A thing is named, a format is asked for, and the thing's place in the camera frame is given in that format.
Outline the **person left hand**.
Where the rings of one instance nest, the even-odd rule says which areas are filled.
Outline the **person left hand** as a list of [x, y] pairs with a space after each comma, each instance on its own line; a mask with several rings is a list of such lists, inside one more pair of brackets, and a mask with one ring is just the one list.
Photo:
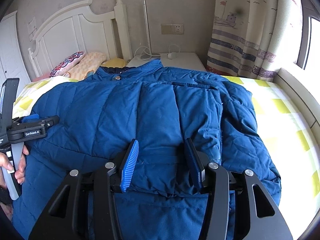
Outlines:
[[[21, 158], [18, 163], [18, 169], [14, 173], [14, 176], [19, 184], [23, 184], [25, 181], [26, 156], [28, 154], [29, 151], [24, 145], [22, 148]], [[5, 171], [1, 172], [1, 188], [6, 189], [7, 184], [4, 179], [4, 175], [10, 175], [10, 172], [14, 170], [14, 166], [10, 163], [7, 155], [3, 152], [1, 152], [1, 168], [5, 169]]]

